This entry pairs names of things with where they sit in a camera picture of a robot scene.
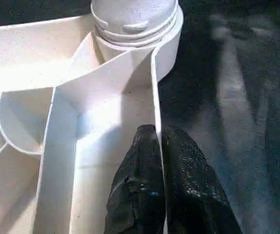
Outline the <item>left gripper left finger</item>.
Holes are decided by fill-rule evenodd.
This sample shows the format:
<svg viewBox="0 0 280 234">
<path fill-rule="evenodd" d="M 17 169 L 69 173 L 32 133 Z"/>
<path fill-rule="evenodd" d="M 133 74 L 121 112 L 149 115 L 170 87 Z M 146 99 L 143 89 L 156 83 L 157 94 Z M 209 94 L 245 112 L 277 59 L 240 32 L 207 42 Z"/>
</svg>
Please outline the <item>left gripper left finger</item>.
<svg viewBox="0 0 280 234">
<path fill-rule="evenodd" d="M 161 234 L 166 216 L 160 145 L 152 124 L 137 128 L 115 173 L 107 202 L 107 234 Z"/>
</svg>

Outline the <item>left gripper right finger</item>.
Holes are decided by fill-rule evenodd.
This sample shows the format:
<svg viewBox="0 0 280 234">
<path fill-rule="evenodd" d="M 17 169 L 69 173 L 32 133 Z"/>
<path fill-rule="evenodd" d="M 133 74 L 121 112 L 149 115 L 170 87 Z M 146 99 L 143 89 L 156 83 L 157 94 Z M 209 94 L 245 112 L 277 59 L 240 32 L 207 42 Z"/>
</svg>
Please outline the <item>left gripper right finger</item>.
<svg viewBox="0 0 280 234">
<path fill-rule="evenodd" d="M 225 191 L 197 143 L 175 126 L 162 129 L 170 234 L 240 234 Z"/>
</svg>

